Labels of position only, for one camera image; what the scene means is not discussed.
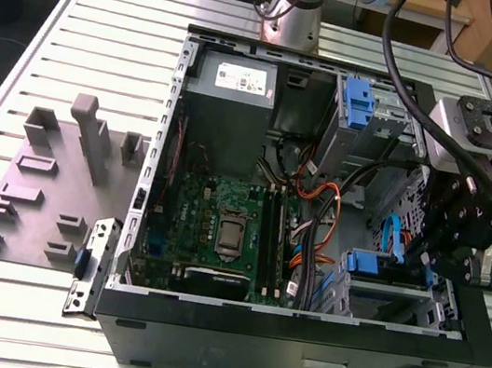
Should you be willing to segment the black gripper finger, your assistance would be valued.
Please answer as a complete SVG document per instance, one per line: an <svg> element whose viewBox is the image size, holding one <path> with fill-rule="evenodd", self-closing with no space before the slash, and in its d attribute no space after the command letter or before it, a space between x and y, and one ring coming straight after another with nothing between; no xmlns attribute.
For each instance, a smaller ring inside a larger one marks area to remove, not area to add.
<svg viewBox="0 0 492 368"><path fill-rule="evenodd" d="M465 181L455 173L433 172L425 212L421 261L440 277L471 287L477 280L471 253L476 209Z"/></svg>

